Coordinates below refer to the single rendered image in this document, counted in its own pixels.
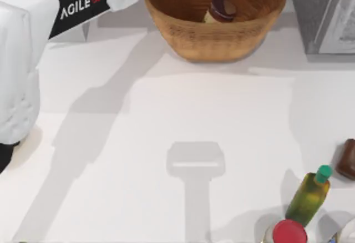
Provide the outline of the dark red and beige bottle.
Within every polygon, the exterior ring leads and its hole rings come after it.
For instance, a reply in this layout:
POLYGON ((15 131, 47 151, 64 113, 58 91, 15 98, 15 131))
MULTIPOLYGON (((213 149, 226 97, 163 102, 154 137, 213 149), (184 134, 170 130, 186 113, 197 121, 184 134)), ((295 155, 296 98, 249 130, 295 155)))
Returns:
POLYGON ((228 0, 212 0, 204 16, 204 23, 230 23, 236 17, 236 7, 228 0))

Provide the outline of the white cup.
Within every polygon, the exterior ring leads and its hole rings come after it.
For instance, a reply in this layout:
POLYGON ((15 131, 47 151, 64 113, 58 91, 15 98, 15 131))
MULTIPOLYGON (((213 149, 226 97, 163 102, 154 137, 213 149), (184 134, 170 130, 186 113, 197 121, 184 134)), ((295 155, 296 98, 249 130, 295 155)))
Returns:
POLYGON ((338 243, 355 243, 355 217, 341 230, 338 243))

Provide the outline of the grey cabinet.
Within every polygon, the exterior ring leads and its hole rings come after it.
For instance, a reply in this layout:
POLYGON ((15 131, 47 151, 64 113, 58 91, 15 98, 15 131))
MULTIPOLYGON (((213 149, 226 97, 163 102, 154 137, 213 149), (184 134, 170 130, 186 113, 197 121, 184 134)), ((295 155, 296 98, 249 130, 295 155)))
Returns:
POLYGON ((306 54, 355 54, 355 0, 292 0, 306 54))

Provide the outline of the red-lidded can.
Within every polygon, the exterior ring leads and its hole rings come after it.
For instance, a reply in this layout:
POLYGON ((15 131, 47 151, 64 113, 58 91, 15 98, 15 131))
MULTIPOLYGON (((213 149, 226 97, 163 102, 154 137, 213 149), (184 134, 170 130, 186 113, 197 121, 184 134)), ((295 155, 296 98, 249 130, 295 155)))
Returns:
POLYGON ((307 243, 307 241, 307 233, 299 223, 284 219, 266 230, 261 243, 307 243))

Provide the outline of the green bottle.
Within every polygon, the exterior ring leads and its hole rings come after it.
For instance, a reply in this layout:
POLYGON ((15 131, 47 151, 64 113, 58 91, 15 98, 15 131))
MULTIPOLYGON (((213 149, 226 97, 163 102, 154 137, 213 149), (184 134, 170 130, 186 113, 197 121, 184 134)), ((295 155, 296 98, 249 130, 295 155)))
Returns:
POLYGON ((289 203, 285 218, 306 227, 325 201, 331 176, 329 165, 321 165, 315 173, 307 173, 289 203))

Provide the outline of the woven wooden basket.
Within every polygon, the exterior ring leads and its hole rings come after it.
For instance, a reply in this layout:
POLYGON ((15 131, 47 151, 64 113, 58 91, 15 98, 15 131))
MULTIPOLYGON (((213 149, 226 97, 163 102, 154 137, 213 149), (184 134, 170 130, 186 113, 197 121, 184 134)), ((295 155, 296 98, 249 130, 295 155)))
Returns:
POLYGON ((168 45, 182 58, 229 62, 250 54, 265 38, 286 0, 227 0, 236 7, 231 23, 205 23, 212 0, 145 0, 168 45))

